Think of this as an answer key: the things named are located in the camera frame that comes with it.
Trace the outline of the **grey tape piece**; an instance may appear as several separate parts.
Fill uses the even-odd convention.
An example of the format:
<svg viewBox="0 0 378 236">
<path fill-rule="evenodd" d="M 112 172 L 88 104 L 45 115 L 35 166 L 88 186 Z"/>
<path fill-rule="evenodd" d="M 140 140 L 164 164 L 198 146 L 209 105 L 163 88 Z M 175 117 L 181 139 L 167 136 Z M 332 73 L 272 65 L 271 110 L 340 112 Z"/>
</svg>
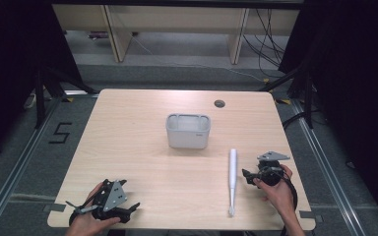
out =
<svg viewBox="0 0 378 236">
<path fill-rule="evenodd" d="M 321 223 L 324 221 L 323 217 L 319 214 L 314 213 L 313 211 L 305 211 L 301 210 L 299 212 L 301 218 L 309 218 L 314 219 L 317 223 Z"/>
<path fill-rule="evenodd" d="M 43 208 L 43 211 L 44 212 L 51 212 L 51 211 L 63 212 L 65 208 L 66 208 L 65 205 L 51 204 L 51 205 L 45 205 Z"/>
</svg>

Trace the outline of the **white electric toothbrush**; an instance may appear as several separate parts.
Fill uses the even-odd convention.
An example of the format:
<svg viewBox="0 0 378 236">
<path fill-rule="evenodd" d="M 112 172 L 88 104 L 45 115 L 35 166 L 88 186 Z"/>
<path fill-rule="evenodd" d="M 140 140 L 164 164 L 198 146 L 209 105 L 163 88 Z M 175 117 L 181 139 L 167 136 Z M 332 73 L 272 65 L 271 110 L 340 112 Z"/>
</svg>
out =
<svg viewBox="0 0 378 236">
<path fill-rule="evenodd" d="M 229 164 L 228 164 L 228 188 L 229 188 L 229 210 L 230 216 L 235 214 L 235 190 L 237 182 L 237 150 L 232 148 L 229 151 Z"/>
</svg>

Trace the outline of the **person's left hand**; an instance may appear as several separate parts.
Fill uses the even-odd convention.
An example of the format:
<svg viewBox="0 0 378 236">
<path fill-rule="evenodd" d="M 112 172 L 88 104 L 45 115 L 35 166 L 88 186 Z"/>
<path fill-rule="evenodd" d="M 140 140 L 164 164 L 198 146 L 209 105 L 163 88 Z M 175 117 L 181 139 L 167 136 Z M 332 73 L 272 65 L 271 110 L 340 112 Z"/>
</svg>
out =
<svg viewBox="0 0 378 236">
<path fill-rule="evenodd" d="M 103 230 L 119 223 L 119 217 L 98 220 L 91 213 L 78 215 L 65 232 L 65 236 L 97 236 Z"/>
</svg>

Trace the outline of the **person's right hand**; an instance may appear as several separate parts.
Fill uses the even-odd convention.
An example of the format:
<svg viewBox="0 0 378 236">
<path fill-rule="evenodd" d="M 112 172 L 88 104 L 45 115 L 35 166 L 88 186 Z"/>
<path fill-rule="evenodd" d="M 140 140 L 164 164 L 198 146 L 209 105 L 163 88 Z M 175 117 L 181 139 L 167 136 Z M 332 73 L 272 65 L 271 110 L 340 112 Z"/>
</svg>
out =
<svg viewBox="0 0 378 236">
<path fill-rule="evenodd" d="M 283 213 L 295 212 L 293 195 L 285 180 L 281 180 L 275 186 L 269 186 L 258 179 L 255 179 L 254 182 L 258 188 L 265 192 L 266 200 L 275 207 L 281 217 Z"/>
</svg>

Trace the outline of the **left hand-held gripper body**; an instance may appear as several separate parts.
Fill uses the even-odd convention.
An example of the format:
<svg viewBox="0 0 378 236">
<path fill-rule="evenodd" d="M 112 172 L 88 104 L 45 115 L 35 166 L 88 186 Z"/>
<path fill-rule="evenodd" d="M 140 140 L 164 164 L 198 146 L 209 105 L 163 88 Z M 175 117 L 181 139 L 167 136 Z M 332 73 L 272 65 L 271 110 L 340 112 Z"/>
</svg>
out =
<svg viewBox="0 0 378 236">
<path fill-rule="evenodd" d="M 74 210 L 69 218 L 69 223 L 72 224 L 73 220 L 78 215 L 91 213 L 95 219 L 106 220 L 108 218 L 119 217 L 120 223 L 127 223 L 130 220 L 130 216 L 126 216 L 126 209 L 120 205 L 127 201 L 127 196 L 118 182 L 109 181 L 105 179 L 102 185 L 80 206 L 74 206 L 70 202 L 66 204 L 72 207 Z"/>
</svg>

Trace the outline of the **grey toothbrush holder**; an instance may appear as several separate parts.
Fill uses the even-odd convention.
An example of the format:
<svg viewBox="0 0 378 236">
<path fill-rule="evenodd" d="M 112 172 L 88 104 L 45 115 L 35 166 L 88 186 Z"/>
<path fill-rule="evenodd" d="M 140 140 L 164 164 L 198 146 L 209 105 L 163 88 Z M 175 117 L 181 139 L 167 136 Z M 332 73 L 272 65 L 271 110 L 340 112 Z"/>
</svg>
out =
<svg viewBox="0 0 378 236">
<path fill-rule="evenodd" d="M 172 148 L 203 149 L 208 145 L 211 119 L 202 114 L 169 114 L 165 129 Z"/>
</svg>

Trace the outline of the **metal floor rail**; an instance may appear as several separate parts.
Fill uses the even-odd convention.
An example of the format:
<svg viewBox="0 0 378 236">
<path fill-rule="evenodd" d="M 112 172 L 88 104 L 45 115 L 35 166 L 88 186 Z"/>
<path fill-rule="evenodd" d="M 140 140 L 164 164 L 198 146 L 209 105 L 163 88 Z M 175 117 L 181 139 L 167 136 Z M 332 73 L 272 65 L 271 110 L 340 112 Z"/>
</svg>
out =
<svg viewBox="0 0 378 236">
<path fill-rule="evenodd" d="M 366 233 L 361 225 L 356 211 L 350 203 L 347 194 L 341 185 L 338 177 L 336 176 L 333 167 L 331 166 L 327 155 L 323 151 L 323 148 L 317 139 L 315 132 L 309 127 L 307 121 L 304 118 L 305 111 L 300 105 L 297 99 L 292 101 L 292 109 L 296 115 L 299 115 L 299 124 L 305 135 L 305 138 L 310 145 L 312 152 L 316 158 L 322 174 L 326 180 L 326 183 L 332 193 L 332 196 L 336 202 L 336 205 L 345 221 L 345 224 L 350 232 L 351 236 L 366 236 Z"/>
<path fill-rule="evenodd" d="M 19 156 L 15 166 L 12 168 L 9 176 L 0 189 L 0 216 L 2 215 L 10 197 L 12 196 L 15 188 L 21 180 L 29 162 L 32 158 L 32 154 L 36 150 L 43 133 L 46 130 L 46 126 L 50 121 L 54 111 L 61 103 L 61 98 L 52 98 L 47 106 L 47 111 L 44 113 L 44 118 L 41 124 L 35 128 L 31 134 L 29 141 Z"/>
</svg>

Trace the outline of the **light wooden desk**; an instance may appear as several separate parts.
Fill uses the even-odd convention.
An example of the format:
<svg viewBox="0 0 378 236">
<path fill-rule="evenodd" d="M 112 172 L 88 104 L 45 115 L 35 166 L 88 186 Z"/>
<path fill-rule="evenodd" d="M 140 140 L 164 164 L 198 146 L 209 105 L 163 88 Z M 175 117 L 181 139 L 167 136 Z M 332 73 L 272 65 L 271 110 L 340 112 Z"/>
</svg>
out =
<svg viewBox="0 0 378 236">
<path fill-rule="evenodd" d="M 237 64 L 244 35 L 289 36 L 298 16 L 296 10 L 252 8 L 68 4 L 52 8 L 63 30 L 105 31 L 117 62 L 124 60 L 133 32 L 184 32 L 225 34 L 230 62 Z"/>
</svg>

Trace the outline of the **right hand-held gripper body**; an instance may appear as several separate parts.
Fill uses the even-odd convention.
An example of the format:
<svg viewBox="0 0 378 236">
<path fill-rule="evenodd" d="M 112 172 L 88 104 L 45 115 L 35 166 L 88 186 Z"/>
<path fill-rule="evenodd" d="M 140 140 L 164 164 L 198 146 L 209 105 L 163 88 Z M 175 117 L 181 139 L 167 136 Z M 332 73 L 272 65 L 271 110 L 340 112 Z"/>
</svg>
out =
<svg viewBox="0 0 378 236">
<path fill-rule="evenodd" d="M 289 156 L 275 151 L 267 151 L 257 157 L 259 160 L 259 176 L 269 186 L 275 186 L 284 177 L 281 160 L 289 160 Z"/>
</svg>

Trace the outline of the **black metal stand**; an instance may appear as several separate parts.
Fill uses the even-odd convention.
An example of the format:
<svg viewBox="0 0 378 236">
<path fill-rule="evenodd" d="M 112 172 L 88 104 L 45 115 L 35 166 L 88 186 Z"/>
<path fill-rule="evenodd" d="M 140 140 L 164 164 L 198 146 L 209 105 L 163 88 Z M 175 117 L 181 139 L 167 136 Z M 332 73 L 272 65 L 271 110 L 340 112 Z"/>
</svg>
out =
<svg viewBox="0 0 378 236">
<path fill-rule="evenodd" d="M 66 82 L 78 89 L 83 90 L 86 93 L 98 94 L 98 90 L 85 85 L 81 77 L 71 77 L 64 72 L 51 68 L 49 66 L 38 67 L 34 76 L 34 91 L 36 98 L 36 128 L 39 128 L 46 118 L 44 91 L 47 90 L 50 96 L 53 98 L 63 98 L 67 95 L 67 93 L 61 86 L 62 82 Z"/>
<path fill-rule="evenodd" d="M 272 83 L 266 84 L 260 91 L 270 91 L 276 87 L 291 80 L 287 95 L 289 98 L 299 98 L 303 95 L 304 108 L 301 112 L 293 115 L 291 118 L 283 122 L 283 127 L 286 129 L 293 121 L 303 118 L 305 123 L 310 129 L 313 128 L 312 124 L 312 77 L 307 66 L 301 63 L 297 68 L 288 72 L 281 78 Z"/>
</svg>

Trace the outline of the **black curtain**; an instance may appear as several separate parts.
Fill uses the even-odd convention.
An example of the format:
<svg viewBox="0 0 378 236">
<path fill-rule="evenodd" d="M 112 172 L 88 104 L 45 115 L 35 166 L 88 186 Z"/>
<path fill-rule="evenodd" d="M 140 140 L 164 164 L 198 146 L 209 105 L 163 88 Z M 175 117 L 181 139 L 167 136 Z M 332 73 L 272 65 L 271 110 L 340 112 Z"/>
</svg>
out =
<svg viewBox="0 0 378 236">
<path fill-rule="evenodd" d="M 0 142 L 44 69 L 82 79 L 51 2 L 0 0 Z"/>
<path fill-rule="evenodd" d="M 378 0 L 304 0 L 280 70 L 299 65 L 326 18 L 336 31 L 313 83 L 350 160 L 378 204 Z"/>
</svg>

